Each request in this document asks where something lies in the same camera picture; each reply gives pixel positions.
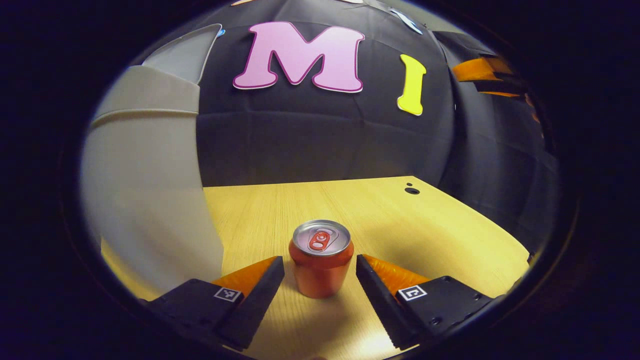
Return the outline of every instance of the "wooden table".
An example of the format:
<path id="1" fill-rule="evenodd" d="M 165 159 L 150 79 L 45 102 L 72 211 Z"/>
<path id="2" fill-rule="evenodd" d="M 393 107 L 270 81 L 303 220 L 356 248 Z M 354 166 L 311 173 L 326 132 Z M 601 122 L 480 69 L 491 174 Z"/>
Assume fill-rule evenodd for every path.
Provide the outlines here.
<path id="1" fill-rule="evenodd" d="M 411 183 L 417 195 L 404 189 Z M 528 269 L 528 252 L 470 207 L 413 176 L 204 188 L 225 248 L 223 274 L 270 256 L 285 278 L 253 342 L 260 360 L 384 359 L 400 353 L 355 274 L 355 260 L 332 298 L 296 290 L 287 246 L 294 229 L 323 218 L 349 229 L 355 254 L 368 254 L 429 278 L 450 275 L 495 297 Z"/>

